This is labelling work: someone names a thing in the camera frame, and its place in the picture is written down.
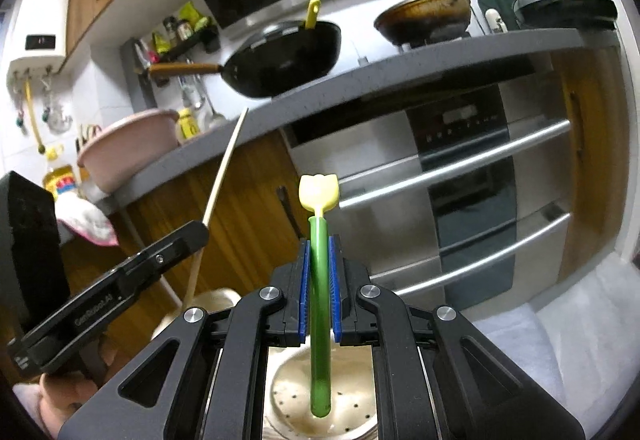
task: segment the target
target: built-in oven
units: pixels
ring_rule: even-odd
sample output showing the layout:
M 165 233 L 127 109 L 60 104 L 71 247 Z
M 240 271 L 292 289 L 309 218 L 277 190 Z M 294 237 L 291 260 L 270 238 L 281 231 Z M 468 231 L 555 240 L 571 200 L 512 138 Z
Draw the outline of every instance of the built-in oven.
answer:
M 433 97 L 293 144 L 293 162 L 300 174 L 338 175 L 330 232 L 405 301 L 488 311 L 484 302 L 523 302 L 555 283 L 568 219 L 570 124 L 558 79 L 545 72 Z M 537 261 L 531 247 L 552 235 L 560 246 Z

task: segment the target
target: blue gripper pad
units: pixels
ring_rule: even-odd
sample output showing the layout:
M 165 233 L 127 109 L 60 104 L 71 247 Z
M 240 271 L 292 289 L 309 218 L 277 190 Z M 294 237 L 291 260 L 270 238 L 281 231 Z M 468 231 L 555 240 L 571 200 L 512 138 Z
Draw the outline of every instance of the blue gripper pad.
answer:
M 311 274 L 311 242 L 306 240 L 305 259 L 302 264 L 302 284 L 300 285 L 300 312 L 298 316 L 298 335 L 300 343 L 306 340 L 306 329 L 308 324 L 309 305 L 309 278 Z
M 342 339 L 342 322 L 340 321 L 340 290 L 338 288 L 338 266 L 335 259 L 335 240 L 329 236 L 329 296 L 331 299 L 331 321 L 334 328 L 334 341 Z

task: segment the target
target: oven handle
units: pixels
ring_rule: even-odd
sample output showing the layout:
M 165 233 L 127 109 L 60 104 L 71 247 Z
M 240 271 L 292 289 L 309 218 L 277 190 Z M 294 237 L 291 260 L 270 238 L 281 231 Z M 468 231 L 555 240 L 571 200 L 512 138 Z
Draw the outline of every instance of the oven handle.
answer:
M 480 167 L 498 162 L 498 160 L 511 156 L 525 149 L 529 149 L 530 147 L 542 144 L 543 142 L 551 140 L 556 136 L 567 133 L 570 128 L 571 123 L 567 119 L 560 120 L 559 122 L 550 124 L 549 126 L 542 128 L 541 130 L 534 131 L 533 133 L 529 133 L 526 136 L 517 138 L 516 140 L 512 140 L 510 142 L 507 142 L 506 144 L 502 144 L 501 146 L 496 146 L 487 151 L 483 151 L 482 153 L 478 153 L 468 158 L 458 160 L 443 167 L 426 171 L 419 174 L 418 176 L 407 178 L 405 180 L 396 182 L 395 184 L 381 187 L 380 189 L 375 189 L 374 191 L 371 191 L 369 193 L 355 195 L 351 198 L 340 200 L 338 206 L 341 209 L 361 207 L 368 205 L 379 198 L 388 197 L 402 191 L 406 191 L 408 189 L 416 188 L 418 186 L 428 187 L 440 182 L 444 182 L 445 180 L 451 180 L 452 178 L 456 178 L 465 173 L 469 173 Z
M 454 281 L 458 281 L 467 276 L 471 276 L 472 274 L 476 274 L 477 272 L 489 268 L 499 261 L 513 256 L 524 246 L 530 245 L 531 243 L 550 235 L 555 230 L 557 230 L 558 227 L 564 224 L 570 217 L 571 213 L 565 213 L 553 220 L 547 226 L 542 227 L 542 229 L 537 230 L 536 232 L 530 234 L 526 238 L 523 238 L 519 242 L 513 243 L 513 245 L 507 246 L 506 248 L 499 250 L 498 252 L 495 252 L 490 256 L 487 256 L 486 258 L 482 258 L 482 260 L 470 263 L 467 266 L 454 270 L 453 272 L 447 272 L 446 274 L 442 274 L 441 276 L 432 277 L 431 279 L 427 279 L 422 283 L 401 288 L 400 290 L 394 290 L 394 292 L 399 296 L 403 296 L 415 292 L 421 292 L 423 290 L 431 290 L 433 288 L 448 285 L 449 283 L 453 283 Z

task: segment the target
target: green straw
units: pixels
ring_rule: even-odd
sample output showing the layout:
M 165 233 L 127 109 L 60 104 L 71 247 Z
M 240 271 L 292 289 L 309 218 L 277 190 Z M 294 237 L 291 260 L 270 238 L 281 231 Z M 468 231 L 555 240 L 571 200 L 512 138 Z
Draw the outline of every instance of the green straw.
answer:
M 331 411 L 331 335 L 329 261 L 326 220 L 309 218 L 311 224 L 311 413 Z

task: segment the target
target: cabinet handle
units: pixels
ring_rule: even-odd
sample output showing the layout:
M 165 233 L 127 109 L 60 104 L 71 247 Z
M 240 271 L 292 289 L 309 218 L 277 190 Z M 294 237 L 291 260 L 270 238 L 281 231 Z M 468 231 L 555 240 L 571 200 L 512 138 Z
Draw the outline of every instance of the cabinet handle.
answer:
M 417 187 L 428 187 L 440 182 L 444 182 L 445 180 L 451 180 L 452 178 L 456 178 L 471 171 L 475 171 L 480 167 L 498 162 L 498 160 L 507 158 L 508 156 L 511 156 L 520 151 L 524 151 L 531 147 L 537 146 L 538 144 L 542 144 L 543 142 L 551 140 L 556 136 L 567 133 L 570 128 L 571 123 L 566 119 L 560 120 L 559 122 L 554 122 L 553 124 L 550 124 L 549 126 L 542 128 L 541 130 L 534 131 L 533 133 L 529 133 L 526 136 L 520 137 L 516 140 L 512 140 L 511 142 L 502 144 L 501 146 L 493 147 L 487 151 L 483 151 L 482 153 L 478 153 L 468 158 L 458 160 L 457 162 L 453 162 L 451 164 L 426 171 L 422 174 L 419 174 L 418 176 L 407 178 L 405 180 L 396 182 L 395 184 L 381 187 L 380 189 L 375 189 L 374 191 L 370 191 L 361 195 L 355 195 L 345 200 L 340 200 L 338 206 L 341 209 L 366 206 L 372 203 L 374 200 L 377 200 L 378 198 L 384 198 L 387 196 L 395 195 L 402 191 L 415 189 Z
M 516 254 L 521 248 L 529 245 L 533 242 L 541 240 L 545 236 L 549 236 L 553 232 L 555 232 L 558 227 L 564 224 L 566 221 L 571 218 L 571 213 L 564 213 L 562 216 L 559 216 L 545 227 L 537 230 L 536 232 L 530 234 L 522 238 L 519 242 L 513 243 L 513 245 L 507 246 L 506 248 L 487 256 L 486 258 L 482 258 L 482 260 L 475 261 L 467 266 L 463 266 L 453 272 L 447 272 L 446 274 L 442 274 L 441 276 L 432 277 L 422 283 L 418 283 L 416 285 L 411 285 L 406 288 L 401 288 L 400 290 L 394 290 L 394 292 L 402 297 L 403 295 L 412 294 L 415 292 L 420 292 L 422 290 L 432 290 L 433 288 L 438 288 L 441 286 L 446 286 L 449 283 L 453 283 L 454 281 L 459 281 L 460 279 L 464 279 L 465 277 L 471 276 L 476 272 L 480 272 L 486 268 L 489 268 L 492 265 L 495 265 L 499 261 L 502 261 L 506 258 L 509 258 Z
M 580 97 L 575 92 L 569 92 L 569 98 L 574 106 L 574 121 L 576 134 L 576 149 L 578 157 L 582 157 L 584 152 L 584 126 L 582 124 L 582 107 L 580 106 Z
M 289 220 L 293 232 L 296 233 L 298 239 L 304 238 L 305 235 L 302 234 L 300 226 L 296 221 L 296 217 L 293 215 L 293 209 L 291 209 L 291 201 L 289 200 L 289 192 L 287 191 L 287 188 L 284 187 L 284 185 L 281 185 L 276 189 L 276 194 L 278 195 L 278 200 L 280 200 L 280 204 L 284 209 L 284 213 L 287 215 L 287 220 Z

